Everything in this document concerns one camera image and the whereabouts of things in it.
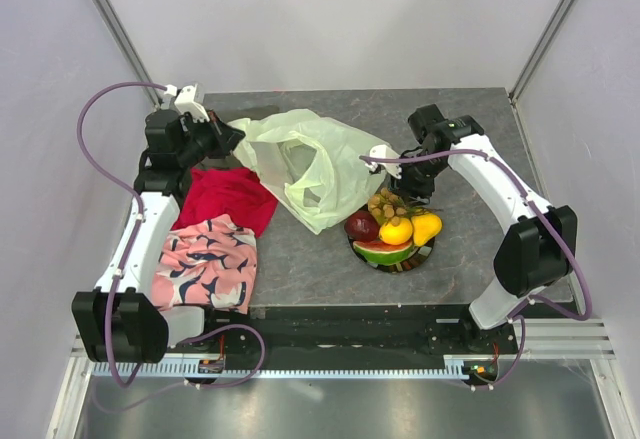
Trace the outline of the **green avocado print plastic bag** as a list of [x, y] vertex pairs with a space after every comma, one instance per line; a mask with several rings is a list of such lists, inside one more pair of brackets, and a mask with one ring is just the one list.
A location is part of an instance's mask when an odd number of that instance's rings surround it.
[[230, 125], [245, 134], [237, 160], [316, 235], [364, 205], [385, 179], [361, 158], [386, 141], [309, 109]]

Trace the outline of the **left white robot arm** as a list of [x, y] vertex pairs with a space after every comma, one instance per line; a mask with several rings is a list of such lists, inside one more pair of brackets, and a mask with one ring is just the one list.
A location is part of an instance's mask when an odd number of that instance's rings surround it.
[[205, 158], [232, 154], [244, 133], [216, 117], [197, 122], [188, 113], [159, 110], [145, 120], [147, 146], [140, 155], [129, 219], [105, 272], [89, 292], [78, 292], [71, 310], [90, 360], [157, 363], [186, 341], [208, 352], [219, 328], [200, 306], [161, 311], [151, 301], [163, 245], [179, 216], [191, 170]]

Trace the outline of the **olive green cloth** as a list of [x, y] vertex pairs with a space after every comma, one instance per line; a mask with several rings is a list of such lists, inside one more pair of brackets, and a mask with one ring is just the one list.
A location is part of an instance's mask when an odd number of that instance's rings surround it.
[[[215, 113], [217, 117], [224, 123], [231, 121], [249, 118], [251, 120], [261, 120], [272, 114], [279, 113], [281, 109], [276, 105], [256, 106], [243, 109], [216, 109]], [[198, 170], [230, 170], [240, 168], [242, 164], [236, 159], [235, 156], [227, 156], [223, 159], [205, 158], [196, 168]]]

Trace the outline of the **brown fake longan bunch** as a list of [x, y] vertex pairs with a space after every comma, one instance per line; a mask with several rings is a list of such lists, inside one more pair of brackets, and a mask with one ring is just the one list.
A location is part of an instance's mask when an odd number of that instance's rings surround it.
[[407, 203], [399, 195], [392, 193], [387, 188], [382, 188], [374, 195], [378, 195], [381, 199], [379, 207], [370, 211], [368, 209], [367, 202], [367, 210], [376, 219], [380, 226], [384, 225], [394, 217], [411, 219], [414, 215], [421, 215], [429, 212], [425, 207]]

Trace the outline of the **left aluminium frame post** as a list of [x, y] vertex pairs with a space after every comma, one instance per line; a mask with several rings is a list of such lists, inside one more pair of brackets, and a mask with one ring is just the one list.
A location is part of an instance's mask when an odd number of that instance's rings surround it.
[[92, 0], [92, 2], [135, 78], [141, 82], [150, 82], [151, 76], [111, 0]]

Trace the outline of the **right aluminium frame post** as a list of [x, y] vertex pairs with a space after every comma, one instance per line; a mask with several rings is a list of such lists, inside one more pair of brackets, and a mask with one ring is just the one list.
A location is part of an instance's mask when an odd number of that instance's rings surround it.
[[508, 97], [512, 105], [515, 105], [525, 92], [533, 75], [550, 50], [555, 38], [560, 33], [577, 1], [578, 0], [558, 0], [550, 18], [546, 22], [524, 66], [518, 74], [514, 85], [509, 90]]

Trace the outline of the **yellow fake pepper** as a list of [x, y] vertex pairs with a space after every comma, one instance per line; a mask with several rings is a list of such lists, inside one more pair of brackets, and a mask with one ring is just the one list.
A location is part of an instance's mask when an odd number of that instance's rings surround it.
[[443, 223], [434, 213], [425, 213], [411, 217], [413, 226], [412, 240], [416, 247], [424, 246], [442, 230]]

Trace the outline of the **pink shark print cloth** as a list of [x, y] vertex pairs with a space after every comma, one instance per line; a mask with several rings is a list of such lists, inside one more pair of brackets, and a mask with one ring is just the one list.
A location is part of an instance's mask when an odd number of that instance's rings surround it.
[[171, 231], [152, 280], [160, 310], [210, 306], [246, 314], [257, 276], [256, 237], [223, 214]]

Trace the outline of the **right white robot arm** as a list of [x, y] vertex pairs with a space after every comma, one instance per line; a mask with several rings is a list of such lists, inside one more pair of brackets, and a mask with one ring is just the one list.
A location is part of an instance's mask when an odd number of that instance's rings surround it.
[[493, 328], [539, 300], [546, 287], [582, 274], [575, 257], [577, 216], [571, 207], [555, 207], [529, 187], [472, 117], [447, 119], [436, 105], [427, 105], [412, 113], [408, 124], [418, 146], [401, 154], [393, 188], [427, 202], [437, 176], [451, 169], [472, 186], [504, 232], [493, 259], [495, 277], [470, 303], [470, 320], [457, 330], [465, 350], [481, 352], [493, 342]]

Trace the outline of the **brown rimmed ceramic plate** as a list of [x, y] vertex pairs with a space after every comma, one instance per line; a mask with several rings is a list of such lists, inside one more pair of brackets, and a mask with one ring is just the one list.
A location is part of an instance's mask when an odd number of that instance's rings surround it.
[[415, 250], [414, 253], [407, 258], [406, 260], [400, 262], [400, 263], [396, 263], [394, 265], [391, 266], [382, 266], [382, 265], [377, 265], [377, 264], [373, 264], [373, 263], [368, 263], [365, 262], [359, 255], [357, 255], [354, 250], [352, 249], [351, 243], [355, 240], [348, 238], [348, 242], [349, 245], [351, 247], [352, 252], [355, 254], [355, 256], [360, 259], [362, 262], [364, 262], [365, 264], [367, 264], [368, 266], [385, 272], [385, 273], [401, 273], [401, 272], [407, 272], [410, 271], [412, 269], [418, 268], [419, 266], [421, 266], [431, 255], [434, 247], [435, 247], [435, 243], [436, 243], [436, 238], [432, 238], [430, 241], [428, 241], [424, 246], [422, 247], [416, 247], [413, 243], [413, 245], [415, 246]]

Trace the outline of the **fake watermelon slice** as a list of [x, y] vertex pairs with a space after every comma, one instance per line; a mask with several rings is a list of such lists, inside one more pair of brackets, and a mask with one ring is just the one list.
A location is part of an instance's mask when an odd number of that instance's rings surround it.
[[391, 266], [409, 258], [415, 250], [412, 241], [391, 245], [381, 240], [370, 242], [353, 241], [351, 243], [354, 252], [365, 262], [382, 266]]

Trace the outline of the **yellow fake fruit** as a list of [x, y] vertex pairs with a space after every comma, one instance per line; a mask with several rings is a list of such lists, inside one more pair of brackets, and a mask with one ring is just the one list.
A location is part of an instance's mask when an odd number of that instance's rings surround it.
[[388, 245], [401, 245], [413, 236], [413, 224], [404, 217], [394, 217], [379, 229], [379, 239]]

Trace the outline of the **aluminium frame post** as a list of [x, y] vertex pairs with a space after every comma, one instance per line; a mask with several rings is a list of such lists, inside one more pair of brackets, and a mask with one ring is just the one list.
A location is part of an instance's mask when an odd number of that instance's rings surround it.
[[92, 0], [92, 2], [135, 78], [141, 82], [150, 82], [151, 76], [111, 0]]
[[509, 90], [508, 97], [512, 105], [515, 105], [525, 92], [533, 75], [550, 50], [555, 38], [560, 33], [577, 1], [578, 0], [558, 0], [550, 18], [546, 22], [524, 66], [518, 74], [514, 85]]

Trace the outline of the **dark red fake apple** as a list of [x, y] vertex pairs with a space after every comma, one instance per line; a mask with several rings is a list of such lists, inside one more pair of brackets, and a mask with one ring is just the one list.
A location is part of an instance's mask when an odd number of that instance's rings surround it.
[[378, 238], [380, 226], [376, 219], [365, 210], [358, 210], [349, 216], [344, 224], [347, 236], [355, 241], [371, 242]]

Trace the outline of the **yellow fake starfruit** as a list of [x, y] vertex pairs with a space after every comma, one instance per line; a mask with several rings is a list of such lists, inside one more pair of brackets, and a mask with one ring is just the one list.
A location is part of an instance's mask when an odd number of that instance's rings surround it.
[[372, 211], [373, 209], [378, 208], [380, 202], [381, 202], [381, 199], [378, 195], [372, 196], [368, 201], [368, 209]]

